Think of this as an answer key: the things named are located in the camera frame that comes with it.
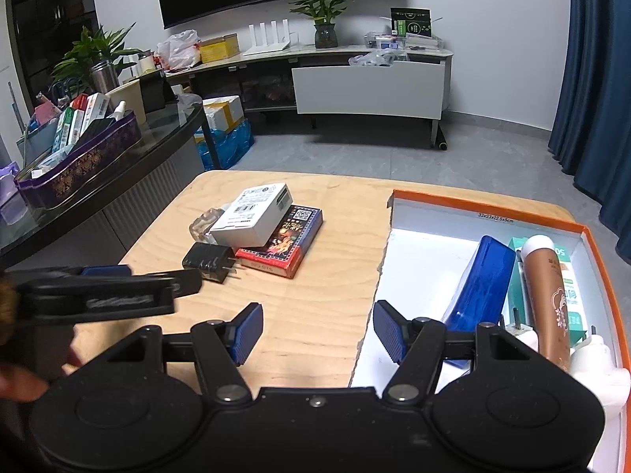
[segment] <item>blue plastic case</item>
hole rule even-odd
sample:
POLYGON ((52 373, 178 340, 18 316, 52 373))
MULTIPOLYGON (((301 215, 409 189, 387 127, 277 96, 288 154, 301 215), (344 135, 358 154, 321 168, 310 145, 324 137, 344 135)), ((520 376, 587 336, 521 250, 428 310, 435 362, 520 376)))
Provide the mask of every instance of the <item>blue plastic case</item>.
POLYGON ((480 322, 498 323, 514 262, 515 251, 482 237, 443 316, 447 330, 473 332, 480 322))

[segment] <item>white router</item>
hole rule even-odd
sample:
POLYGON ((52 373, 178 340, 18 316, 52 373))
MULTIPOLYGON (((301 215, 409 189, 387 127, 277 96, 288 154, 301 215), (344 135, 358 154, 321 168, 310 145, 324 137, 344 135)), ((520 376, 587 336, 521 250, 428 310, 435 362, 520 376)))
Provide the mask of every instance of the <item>white router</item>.
POLYGON ((265 23, 261 23, 260 27, 261 36, 263 37, 263 43, 261 45, 257 44, 256 33, 254 33, 254 25, 250 25, 250 40, 252 41, 252 47, 247 50, 247 52, 242 53, 242 55, 256 55, 257 53, 279 52, 289 46, 288 20, 283 19, 284 38, 282 41, 279 41, 278 39, 278 28, 276 27, 276 22, 272 21, 272 39, 274 39, 274 42, 271 44, 267 43, 267 31, 265 29, 265 23))

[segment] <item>finger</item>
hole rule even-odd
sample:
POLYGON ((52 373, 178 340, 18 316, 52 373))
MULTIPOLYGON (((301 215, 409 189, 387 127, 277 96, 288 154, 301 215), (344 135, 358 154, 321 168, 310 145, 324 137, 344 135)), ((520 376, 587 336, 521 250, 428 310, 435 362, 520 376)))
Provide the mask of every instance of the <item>finger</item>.
POLYGON ((68 357, 66 358, 65 363, 67 365, 74 366, 75 368, 81 368, 81 366, 83 366, 83 361, 81 361, 77 351, 72 347, 68 349, 68 357))
POLYGON ((0 365, 0 399, 32 402, 48 389, 48 383, 21 366, 0 365))

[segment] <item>brown cosmetic tube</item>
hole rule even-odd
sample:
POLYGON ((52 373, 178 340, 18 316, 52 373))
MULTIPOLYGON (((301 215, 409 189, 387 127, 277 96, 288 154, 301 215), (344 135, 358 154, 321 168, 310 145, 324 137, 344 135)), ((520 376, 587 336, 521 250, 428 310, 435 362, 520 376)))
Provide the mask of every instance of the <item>brown cosmetic tube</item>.
POLYGON ((570 332, 566 291, 554 243, 544 235, 529 238, 521 249, 524 276, 539 337, 539 353, 559 368, 570 368, 570 332))

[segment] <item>blue gripper pad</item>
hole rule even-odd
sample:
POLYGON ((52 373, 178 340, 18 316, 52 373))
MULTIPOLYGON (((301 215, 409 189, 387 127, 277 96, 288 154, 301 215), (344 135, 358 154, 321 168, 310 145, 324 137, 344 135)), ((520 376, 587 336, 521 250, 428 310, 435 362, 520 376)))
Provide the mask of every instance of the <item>blue gripper pad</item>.
POLYGON ((235 365, 241 366, 263 334, 263 306, 258 304, 237 327, 234 344, 228 349, 235 365))
POLYGON ((82 276, 131 276, 131 268, 128 265, 88 266, 81 272, 82 276))
POLYGON ((372 326, 390 359, 400 363, 408 353, 408 346, 403 339, 401 325, 388 314, 380 302, 375 302, 372 310, 372 326))

